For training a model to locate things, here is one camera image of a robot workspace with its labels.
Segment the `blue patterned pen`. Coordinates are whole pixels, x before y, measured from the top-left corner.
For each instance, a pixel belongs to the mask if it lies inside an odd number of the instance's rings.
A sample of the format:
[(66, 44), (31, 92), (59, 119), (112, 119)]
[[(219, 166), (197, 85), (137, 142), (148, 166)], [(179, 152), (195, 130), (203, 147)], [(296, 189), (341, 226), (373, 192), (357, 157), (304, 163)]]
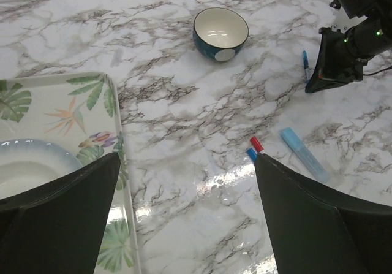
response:
[(309, 80), (311, 79), (311, 70), (309, 68), (309, 60), (308, 60), (308, 56), (307, 56), (306, 50), (303, 50), (302, 58), (303, 58), (303, 68), (304, 68), (306, 83), (308, 83)]

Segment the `light blue highlighter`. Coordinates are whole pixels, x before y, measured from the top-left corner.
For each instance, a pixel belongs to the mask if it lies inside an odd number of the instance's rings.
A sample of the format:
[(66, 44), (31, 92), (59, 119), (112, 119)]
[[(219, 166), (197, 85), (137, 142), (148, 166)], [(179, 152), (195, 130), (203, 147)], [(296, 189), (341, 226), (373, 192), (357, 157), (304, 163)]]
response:
[(290, 149), (318, 182), (326, 183), (330, 179), (328, 172), (309, 151), (292, 128), (287, 127), (281, 130), (280, 135), (283, 141), (290, 147)]

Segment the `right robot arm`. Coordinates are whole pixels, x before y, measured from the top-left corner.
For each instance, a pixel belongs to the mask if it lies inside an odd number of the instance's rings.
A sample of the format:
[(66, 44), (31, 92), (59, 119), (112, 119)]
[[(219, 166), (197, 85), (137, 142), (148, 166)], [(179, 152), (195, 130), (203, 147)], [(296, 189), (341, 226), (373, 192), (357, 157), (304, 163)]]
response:
[(365, 19), (348, 29), (320, 28), (320, 50), (306, 93), (362, 81), (368, 62), (391, 49), (391, 0), (334, 0), (330, 6), (343, 9), (349, 19)]

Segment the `red pen cap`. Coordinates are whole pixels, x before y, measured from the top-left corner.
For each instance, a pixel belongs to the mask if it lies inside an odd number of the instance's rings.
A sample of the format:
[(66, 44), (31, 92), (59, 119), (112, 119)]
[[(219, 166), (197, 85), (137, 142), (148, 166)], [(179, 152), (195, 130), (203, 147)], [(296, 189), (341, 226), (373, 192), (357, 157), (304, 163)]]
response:
[(263, 145), (260, 143), (259, 139), (256, 136), (251, 137), (250, 142), (257, 153), (261, 153), (264, 151)]

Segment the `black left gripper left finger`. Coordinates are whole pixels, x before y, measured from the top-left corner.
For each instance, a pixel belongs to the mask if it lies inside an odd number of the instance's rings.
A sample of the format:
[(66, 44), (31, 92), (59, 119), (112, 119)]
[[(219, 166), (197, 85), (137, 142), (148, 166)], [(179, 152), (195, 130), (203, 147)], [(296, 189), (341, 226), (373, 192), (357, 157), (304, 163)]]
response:
[(1, 273), (93, 273), (120, 166), (106, 154), (1, 199)]

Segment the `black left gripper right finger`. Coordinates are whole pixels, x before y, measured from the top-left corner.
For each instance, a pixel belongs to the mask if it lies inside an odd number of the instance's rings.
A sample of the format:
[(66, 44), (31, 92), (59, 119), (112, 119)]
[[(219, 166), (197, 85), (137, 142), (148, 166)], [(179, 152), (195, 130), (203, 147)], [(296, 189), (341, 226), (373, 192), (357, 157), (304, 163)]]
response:
[(391, 207), (350, 196), (289, 169), (255, 160), (279, 273), (391, 273)]

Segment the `small blue pen cap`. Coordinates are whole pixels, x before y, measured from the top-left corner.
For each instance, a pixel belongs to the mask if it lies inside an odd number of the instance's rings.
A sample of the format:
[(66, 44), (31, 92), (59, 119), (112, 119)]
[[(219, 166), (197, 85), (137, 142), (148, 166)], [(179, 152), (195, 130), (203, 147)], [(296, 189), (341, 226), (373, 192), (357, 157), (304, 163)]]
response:
[(255, 149), (253, 147), (248, 148), (246, 153), (250, 157), (252, 162), (256, 161), (258, 153), (255, 151)]

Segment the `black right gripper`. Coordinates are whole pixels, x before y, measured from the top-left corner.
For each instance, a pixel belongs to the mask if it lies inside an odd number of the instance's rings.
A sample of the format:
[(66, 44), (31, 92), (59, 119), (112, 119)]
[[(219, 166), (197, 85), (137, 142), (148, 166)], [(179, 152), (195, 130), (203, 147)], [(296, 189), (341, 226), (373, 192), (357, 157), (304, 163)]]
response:
[(350, 33), (321, 28), (320, 51), (317, 60), (317, 78), (311, 78), (305, 87), (306, 93), (317, 93), (344, 86), (363, 79), (366, 58), (356, 57)]

